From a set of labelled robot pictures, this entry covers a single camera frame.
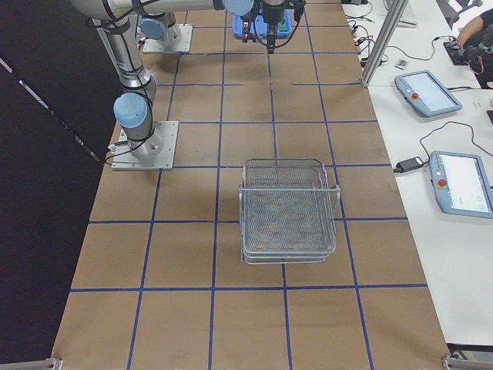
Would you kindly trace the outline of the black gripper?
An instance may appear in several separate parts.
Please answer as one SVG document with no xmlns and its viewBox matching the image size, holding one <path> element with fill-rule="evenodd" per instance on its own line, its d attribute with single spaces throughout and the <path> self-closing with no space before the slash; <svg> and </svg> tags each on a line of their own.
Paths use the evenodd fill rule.
<svg viewBox="0 0 493 370">
<path fill-rule="evenodd" d="M 278 24 L 284 20 L 286 2 L 284 0 L 262 0 L 262 16 L 267 26 L 267 52 L 274 53 L 277 41 Z"/>
</svg>

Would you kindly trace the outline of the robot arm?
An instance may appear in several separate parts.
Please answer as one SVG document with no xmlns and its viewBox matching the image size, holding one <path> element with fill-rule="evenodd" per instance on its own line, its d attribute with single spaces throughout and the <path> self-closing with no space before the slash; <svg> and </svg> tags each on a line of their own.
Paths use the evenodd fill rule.
<svg viewBox="0 0 493 370">
<path fill-rule="evenodd" d="M 113 104 L 113 112 L 127 138 L 126 154 L 140 163 L 151 163 L 161 154 L 165 137 L 153 119 L 156 79 L 146 69 L 136 42 L 136 30 L 157 41 L 173 45 L 182 33 L 176 12 L 225 10 L 243 21 L 242 40 L 257 40 L 251 31 L 257 16 L 267 24 L 268 53 L 277 44 L 278 24 L 287 9 L 302 15 L 303 5 L 293 1 L 74 1 L 72 6 L 97 29 L 119 75 L 124 93 Z"/>
<path fill-rule="evenodd" d="M 173 45 L 182 38 L 182 32 L 176 24 L 176 17 L 173 12 L 144 16 L 139 27 L 145 37 L 155 40 L 160 45 Z"/>
</svg>

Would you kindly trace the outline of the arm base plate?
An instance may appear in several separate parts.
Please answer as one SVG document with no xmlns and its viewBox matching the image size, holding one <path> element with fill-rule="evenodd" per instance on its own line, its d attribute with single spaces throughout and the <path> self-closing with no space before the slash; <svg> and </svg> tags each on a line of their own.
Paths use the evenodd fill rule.
<svg viewBox="0 0 493 370">
<path fill-rule="evenodd" d="M 110 162 L 113 170 L 172 170 L 176 142 L 179 133 L 179 121 L 154 122 L 152 136 L 138 149 L 130 151 L 128 143 L 138 146 L 139 143 L 128 141 L 124 129 L 120 130 L 119 141 L 124 144 L 116 146 L 111 153 L 115 155 Z"/>
<path fill-rule="evenodd" d="M 179 52 L 188 52 L 191 45 L 191 39 L 193 34 L 192 24 L 177 24 L 182 32 L 182 38 L 176 44 L 164 46 L 158 42 L 146 37 L 144 43 L 143 52 L 145 54 L 173 54 Z"/>
</svg>

